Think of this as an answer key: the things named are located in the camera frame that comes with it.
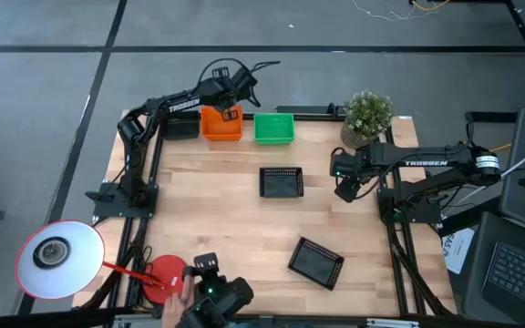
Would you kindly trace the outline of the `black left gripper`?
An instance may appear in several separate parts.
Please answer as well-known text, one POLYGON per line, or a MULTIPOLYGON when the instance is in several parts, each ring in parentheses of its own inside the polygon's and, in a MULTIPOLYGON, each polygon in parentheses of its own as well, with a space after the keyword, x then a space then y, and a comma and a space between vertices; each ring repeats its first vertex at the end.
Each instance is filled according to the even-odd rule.
POLYGON ((213 94, 207 96, 207 104, 217 109, 227 109, 242 100, 247 100, 259 108, 262 104, 254 93, 258 80, 252 73, 279 64, 280 61, 266 61, 255 64, 250 70, 241 67, 232 77, 229 68, 214 68, 209 79, 213 94))

